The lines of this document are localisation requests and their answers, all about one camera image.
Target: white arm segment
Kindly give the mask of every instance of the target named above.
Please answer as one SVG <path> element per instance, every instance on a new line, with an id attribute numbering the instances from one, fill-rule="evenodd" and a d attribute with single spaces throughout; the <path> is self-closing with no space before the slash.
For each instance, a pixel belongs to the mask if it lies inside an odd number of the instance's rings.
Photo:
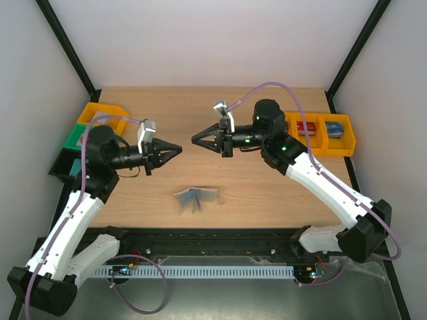
<path id="1" fill-rule="evenodd" d="M 307 252 L 337 251 L 341 252 L 338 245 L 337 233 L 343 231 L 344 225 L 331 225 L 329 227 L 310 227 L 300 236 L 300 243 Z"/>
<path id="2" fill-rule="evenodd" d="M 105 263 L 115 257 L 119 252 L 120 241 L 112 235 L 98 235 L 96 240 L 76 255 L 67 268 L 68 275 L 76 275 L 74 284 L 77 288 L 86 281 L 91 274 Z"/>
<path id="3" fill-rule="evenodd" d="M 348 192 L 352 193 L 361 203 L 372 208 L 372 200 L 359 192 L 356 192 L 344 182 L 339 180 L 335 175 L 323 167 L 315 158 L 316 163 L 322 168 L 323 172 L 327 173 L 331 178 L 337 181 Z M 366 211 L 361 206 L 355 204 L 348 196 L 343 194 L 337 187 L 331 184 L 326 178 L 319 174 L 313 167 L 308 157 L 308 153 L 302 153 L 295 159 L 295 164 L 290 165 L 286 171 L 286 175 L 302 184 L 310 190 L 317 198 L 325 203 L 341 220 L 345 227 L 353 227 L 358 220 L 358 215 L 365 216 Z"/>
<path id="4" fill-rule="evenodd" d="M 34 272 L 39 263 L 43 251 L 46 249 L 47 244 L 50 242 L 53 234 L 58 229 L 62 221 L 69 216 L 69 211 L 77 202 L 80 191 L 72 192 L 69 195 L 67 205 L 65 206 L 62 215 L 56 222 L 54 228 L 46 238 L 44 244 L 40 247 L 38 252 L 28 261 L 27 265 L 29 270 Z M 52 274 L 52 280 L 63 280 L 67 274 L 71 257 L 77 248 L 83 234 L 89 226 L 91 220 L 96 216 L 99 210 L 103 207 L 103 202 L 99 199 L 92 199 L 90 194 L 85 193 L 77 210 L 74 211 L 72 218 L 68 220 L 64 228 L 60 232 L 58 238 L 54 242 L 49 255 L 46 258 L 39 274 L 44 276 L 46 273 Z"/>

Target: white cable tray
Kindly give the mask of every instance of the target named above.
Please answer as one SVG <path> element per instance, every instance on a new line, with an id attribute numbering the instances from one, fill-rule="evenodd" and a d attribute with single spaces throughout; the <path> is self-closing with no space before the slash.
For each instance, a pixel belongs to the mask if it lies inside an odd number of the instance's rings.
<path id="1" fill-rule="evenodd" d="M 113 273 L 113 265 L 103 265 L 91 278 L 108 278 Z M 294 268 L 286 266 L 257 267 L 207 267 L 207 266 L 160 266 L 168 279 L 293 279 Z M 159 271 L 151 265 L 140 265 L 135 271 L 126 271 L 125 275 L 115 278 L 161 278 Z"/>

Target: white wall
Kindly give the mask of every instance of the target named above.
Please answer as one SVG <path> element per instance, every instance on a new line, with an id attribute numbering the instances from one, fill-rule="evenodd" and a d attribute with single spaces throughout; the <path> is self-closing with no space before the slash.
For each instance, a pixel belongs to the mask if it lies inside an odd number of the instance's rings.
<path id="1" fill-rule="evenodd" d="M 96 87 L 328 88 L 376 0 L 51 0 Z"/>
<path id="2" fill-rule="evenodd" d="M 47 172 L 89 96 L 34 0 L 2 1 L 0 43 L 0 319 L 8 319 L 7 274 L 47 235 L 62 187 Z"/>
<path id="3" fill-rule="evenodd" d="M 393 207 L 394 263 L 412 319 L 427 314 L 427 2 L 392 1 L 336 97 L 358 139 L 362 190 Z"/>

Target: small box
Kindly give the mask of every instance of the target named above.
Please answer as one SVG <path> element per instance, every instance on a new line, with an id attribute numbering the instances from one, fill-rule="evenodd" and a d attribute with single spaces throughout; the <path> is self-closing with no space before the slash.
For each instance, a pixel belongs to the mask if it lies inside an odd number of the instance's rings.
<path id="1" fill-rule="evenodd" d="M 341 155 L 351 157 L 356 148 L 356 137 L 353 132 L 352 123 L 348 115 L 322 114 L 326 122 L 339 122 L 342 126 L 342 135 L 339 139 L 328 138 L 328 145 L 325 148 L 324 155 Z"/>
<path id="2" fill-rule="evenodd" d="M 83 134 L 85 132 L 86 127 L 86 125 L 81 125 L 77 123 L 69 134 L 66 142 L 64 143 L 64 148 L 80 151 Z"/>
<path id="3" fill-rule="evenodd" d="M 314 155 L 322 155 L 326 145 L 328 144 L 328 134 L 326 133 L 326 126 L 322 119 L 322 115 L 319 113 L 304 113 L 306 116 L 307 122 L 313 122 L 316 126 L 316 133 L 310 136 L 310 145 L 312 147 L 312 151 Z M 302 117 L 299 113 L 292 113 L 292 122 L 291 126 L 293 127 L 290 131 L 290 135 L 305 146 L 307 145 L 306 137 L 298 135 L 298 126 L 297 122 L 302 121 Z"/>
<path id="4" fill-rule="evenodd" d="M 306 135 L 302 121 L 296 121 L 296 126 L 298 128 L 298 135 Z M 307 133 L 308 135 L 314 135 L 316 133 L 316 125 L 314 122 L 307 122 Z"/>
<path id="5" fill-rule="evenodd" d="M 118 105 L 103 105 L 101 103 L 89 102 L 81 113 L 77 123 L 87 125 L 97 114 L 121 115 L 122 117 L 130 116 L 128 112 Z M 121 136 L 125 131 L 127 121 L 123 119 L 109 119 L 108 125 L 113 128 L 116 135 Z"/>
<path id="6" fill-rule="evenodd" d="M 328 138 L 339 139 L 344 133 L 342 124 L 339 122 L 325 121 L 325 124 L 326 132 L 328 132 Z"/>
<path id="7" fill-rule="evenodd" d="M 80 171 L 81 171 L 81 159 L 76 158 L 69 170 L 69 176 L 75 177 Z"/>

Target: gray floor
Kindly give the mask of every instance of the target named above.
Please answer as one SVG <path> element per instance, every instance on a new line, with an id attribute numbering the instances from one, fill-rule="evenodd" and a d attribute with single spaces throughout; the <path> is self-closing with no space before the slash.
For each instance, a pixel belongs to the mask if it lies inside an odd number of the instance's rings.
<path id="1" fill-rule="evenodd" d="M 326 269 L 333 275 L 338 265 L 328 264 Z M 73 307 L 60 319 L 400 319 L 389 282 L 375 274 L 381 274 L 377 264 L 351 267 L 336 282 L 312 288 L 299 288 L 290 280 L 170 279 L 169 303 L 150 316 L 128 309 L 106 280 L 89 279 Z M 152 310 L 162 300 L 163 283 L 131 279 L 121 291 L 136 307 Z M 37 310 L 33 314 L 34 319 L 59 319 Z"/>

